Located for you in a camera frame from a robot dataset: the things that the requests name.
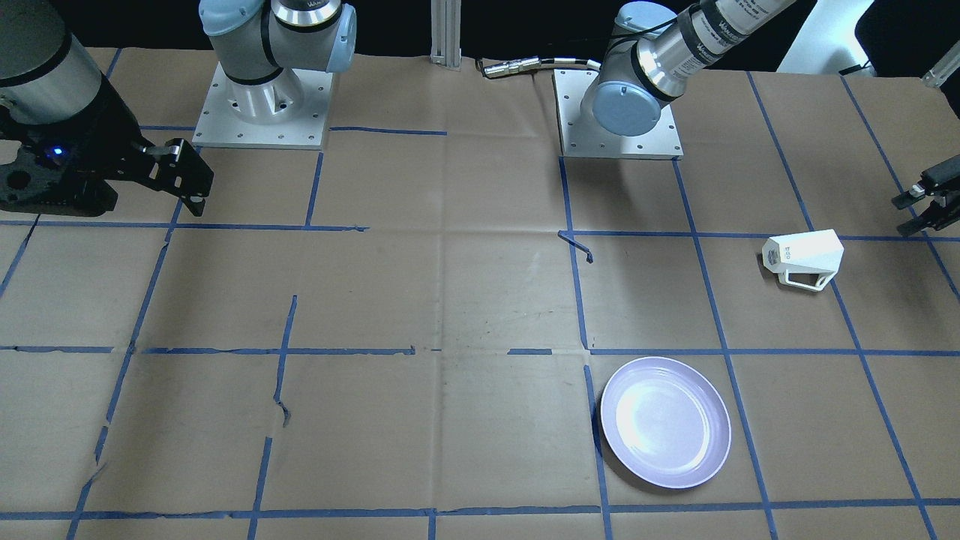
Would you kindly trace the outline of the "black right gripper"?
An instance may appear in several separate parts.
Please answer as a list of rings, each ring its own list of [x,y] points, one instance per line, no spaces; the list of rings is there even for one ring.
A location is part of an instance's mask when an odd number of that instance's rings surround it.
[[[1,166],[5,212],[96,218],[116,207],[116,180],[171,194],[201,218],[212,191],[201,154],[189,142],[153,145],[105,76],[92,102],[64,121],[27,125],[2,106],[2,139],[21,144]]]

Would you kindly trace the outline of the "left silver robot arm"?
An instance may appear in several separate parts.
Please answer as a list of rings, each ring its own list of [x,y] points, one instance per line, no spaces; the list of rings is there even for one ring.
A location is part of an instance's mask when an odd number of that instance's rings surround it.
[[[674,13],[652,2],[624,4],[580,110],[614,136],[644,136],[685,93],[693,75],[789,6],[788,1],[698,1]]]

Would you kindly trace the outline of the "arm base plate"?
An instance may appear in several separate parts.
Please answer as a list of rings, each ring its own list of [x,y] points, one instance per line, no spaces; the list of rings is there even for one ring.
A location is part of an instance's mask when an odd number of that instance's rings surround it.
[[[321,151],[334,83],[332,73],[285,69],[273,81],[240,85],[218,65],[192,143],[205,148]]]
[[[679,160],[685,154],[670,107],[633,82],[555,70],[554,88],[562,156]]]

